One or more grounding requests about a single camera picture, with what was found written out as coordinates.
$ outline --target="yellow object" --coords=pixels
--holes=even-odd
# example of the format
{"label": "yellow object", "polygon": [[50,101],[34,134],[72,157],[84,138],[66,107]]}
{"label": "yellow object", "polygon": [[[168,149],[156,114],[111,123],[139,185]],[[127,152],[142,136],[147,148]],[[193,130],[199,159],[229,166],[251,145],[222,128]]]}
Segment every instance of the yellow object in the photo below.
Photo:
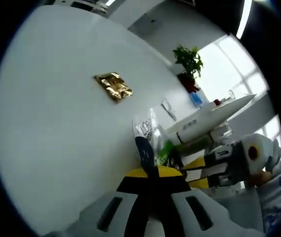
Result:
{"label": "yellow object", "polygon": [[207,178],[192,180],[188,182],[189,186],[198,189],[208,189],[209,182]]}
{"label": "yellow object", "polygon": [[[182,176],[181,172],[177,171],[176,169],[162,166],[162,165],[158,166],[158,171],[159,171],[159,177]],[[125,176],[126,177],[136,177],[136,178],[147,178],[148,177],[148,175],[142,168],[133,169]]]}
{"label": "yellow object", "polygon": [[200,156],[191,163],[184,166],[184,169],[192,169],[192,168],[198,168],[198,167],[204,167],[205,161],[204,156]]}

